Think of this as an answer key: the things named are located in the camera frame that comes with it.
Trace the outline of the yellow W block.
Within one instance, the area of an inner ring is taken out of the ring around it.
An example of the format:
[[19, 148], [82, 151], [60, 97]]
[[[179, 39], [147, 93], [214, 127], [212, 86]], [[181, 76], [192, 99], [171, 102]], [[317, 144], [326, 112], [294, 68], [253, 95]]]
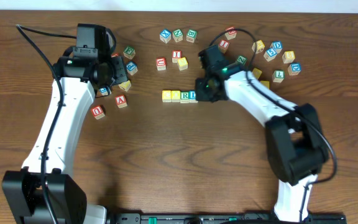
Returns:
[[257, 40], [252, 44], [252, 51], [256, 54], [261, 53], [265, 48], [265, 45], [262, 40]]

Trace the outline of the red u block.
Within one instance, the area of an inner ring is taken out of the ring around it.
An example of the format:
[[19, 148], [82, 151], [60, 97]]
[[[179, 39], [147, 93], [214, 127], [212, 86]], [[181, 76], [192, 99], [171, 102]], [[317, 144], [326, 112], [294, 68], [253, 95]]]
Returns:
[[166, 70], [167, 69], [166, 59], [164, 57], [157, 58], [156, 59], [156, 66], [157, 66], [158, 71]]
[[95, 119], [101, 119], [101, 118], [105, 117], [104, 109], [101, 105], [91, 108], [91, 113]]

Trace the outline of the yellow C block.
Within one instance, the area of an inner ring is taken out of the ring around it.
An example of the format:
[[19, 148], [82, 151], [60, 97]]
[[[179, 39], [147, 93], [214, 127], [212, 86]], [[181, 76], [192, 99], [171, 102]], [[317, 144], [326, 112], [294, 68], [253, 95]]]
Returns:
[[170, 103], [172, 101], [172, 91], [171, 90], [163, 90], [162, 91], [162, 101], [164, 103]]

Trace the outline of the red i block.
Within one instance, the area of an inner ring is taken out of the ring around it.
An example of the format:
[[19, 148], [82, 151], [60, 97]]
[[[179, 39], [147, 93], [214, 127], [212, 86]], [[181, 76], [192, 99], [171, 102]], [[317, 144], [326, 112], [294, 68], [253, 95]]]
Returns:
[[219, 45], [218, 45], [218, 49], [223, 53], [225, 54], [226, 51], [228, 50], [228, 47], [229, 47], [229, 42], [226, 41], [226, 40], [221, 40], [219, 42]]
[[178, 59], [181, 58], [181, 50], [173, 50], [172, 51], [172, 62], [177, 63]]

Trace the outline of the yellow 8 block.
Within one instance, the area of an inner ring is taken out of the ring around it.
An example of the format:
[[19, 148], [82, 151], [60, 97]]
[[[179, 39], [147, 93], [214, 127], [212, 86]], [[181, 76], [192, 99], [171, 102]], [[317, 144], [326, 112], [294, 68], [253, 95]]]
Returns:
[[292, 63], [295, 60], [294, 51], [285, 51], [282, 55], [282, 60], [284, 64]]

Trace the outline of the red W block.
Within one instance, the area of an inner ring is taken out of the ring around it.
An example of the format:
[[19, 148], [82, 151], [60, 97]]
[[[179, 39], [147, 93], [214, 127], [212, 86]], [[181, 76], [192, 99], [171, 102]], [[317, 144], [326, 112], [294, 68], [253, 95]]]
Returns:
[[226, 36], [227, 40], [231, 40], [234, 39], [237, 35], [237, 31], [235, 30], [234, 27], [228, 27], [226, 29], [226, 33], [224, 34]]

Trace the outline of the blue X block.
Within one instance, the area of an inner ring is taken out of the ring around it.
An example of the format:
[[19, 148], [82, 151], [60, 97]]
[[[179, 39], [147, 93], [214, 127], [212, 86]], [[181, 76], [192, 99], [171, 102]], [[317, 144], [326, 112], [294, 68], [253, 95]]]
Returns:
[[169, 30], [164, 29], [163, 31], [161, 31], [159, 37], [162, 42], [167, 44], [172, 38], [172, 33]]

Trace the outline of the blue P block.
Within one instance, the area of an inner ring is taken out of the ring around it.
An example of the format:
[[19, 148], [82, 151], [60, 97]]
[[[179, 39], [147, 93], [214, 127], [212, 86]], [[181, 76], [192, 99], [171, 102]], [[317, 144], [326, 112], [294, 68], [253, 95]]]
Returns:
[[138, 67], [133, 61], [130, 61], [126, 65], [126, 69], [127, 69], [128, 74], [130, 74], [130, 75], [134, 75], [138, 72]]

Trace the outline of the blue L block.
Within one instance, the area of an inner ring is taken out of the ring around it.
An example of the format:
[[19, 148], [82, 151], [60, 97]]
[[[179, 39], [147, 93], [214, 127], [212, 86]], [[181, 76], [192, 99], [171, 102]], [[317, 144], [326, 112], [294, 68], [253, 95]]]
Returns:
[[196, 92], [194, 90], [189, 91], [189, 102], [190, 103], [197, 103], [196, 99]]

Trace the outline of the blue D block lower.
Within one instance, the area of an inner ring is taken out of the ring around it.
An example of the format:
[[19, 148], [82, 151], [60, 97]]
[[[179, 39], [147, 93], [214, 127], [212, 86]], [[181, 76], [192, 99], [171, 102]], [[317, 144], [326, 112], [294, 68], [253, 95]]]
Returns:
[[291, 63], [288, 67], [288, 74], [290, 76], [298, 75], [301, 72], [300, 63]]

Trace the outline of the yellow K block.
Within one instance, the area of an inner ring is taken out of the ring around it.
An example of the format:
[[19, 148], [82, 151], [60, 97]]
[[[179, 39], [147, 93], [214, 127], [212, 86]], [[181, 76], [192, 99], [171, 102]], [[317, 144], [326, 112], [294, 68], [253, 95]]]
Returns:
[[270, 82], [269, 81], [260, 81], [261, 84], [263, 84], [263, 86], [265, 86], [267, 89], [270, 88]]

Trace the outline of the green R block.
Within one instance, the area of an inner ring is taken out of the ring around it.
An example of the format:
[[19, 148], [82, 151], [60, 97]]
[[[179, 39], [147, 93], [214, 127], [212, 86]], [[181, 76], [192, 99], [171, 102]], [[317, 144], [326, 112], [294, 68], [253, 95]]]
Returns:
[[189, 91], [181, 91], [180, 92], [180, 103], [189, 103]]

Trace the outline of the blue d block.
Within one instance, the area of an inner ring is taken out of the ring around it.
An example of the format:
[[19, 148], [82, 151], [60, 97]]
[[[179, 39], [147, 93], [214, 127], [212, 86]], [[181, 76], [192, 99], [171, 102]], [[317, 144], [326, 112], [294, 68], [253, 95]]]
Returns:
[[301, 72], [300, 63], [291, 63], [288, 67], [288, 74], [290, 76], [298, 75]]
[[270, 45], [271, 49], [274, 49], [274, 51], [276, 51], [276, 53], [280, 53], [283, 49], [283, 45], [281, 41], [273, 41]]

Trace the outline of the red U block front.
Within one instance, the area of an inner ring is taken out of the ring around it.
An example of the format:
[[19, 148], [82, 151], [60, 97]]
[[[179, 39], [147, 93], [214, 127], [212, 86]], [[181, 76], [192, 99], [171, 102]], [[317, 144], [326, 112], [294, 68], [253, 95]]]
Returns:
[[95, 119], [101, 119], [101, 118], [105, 117], [104, 109], [101, 105], [91, 108], [91, 113]]

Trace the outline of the yellow o block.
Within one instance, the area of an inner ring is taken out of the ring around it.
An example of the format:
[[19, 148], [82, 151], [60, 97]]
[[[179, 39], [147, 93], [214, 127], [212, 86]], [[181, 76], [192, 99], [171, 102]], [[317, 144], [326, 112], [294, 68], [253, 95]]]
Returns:
[[254, 69], [252, 70], [252, 74], [253, 74], [253, 76], [255, 77], [255, 79], [258, 80], [258, 79], [260, 78], [261, 74], [262, 74], [262, 71], [259, 70], [258, 68], [254, 68]]
[[180, 102], [181, 100], [181, 91], [180, 90], [172, 90], [171, 91], [171, 102]]

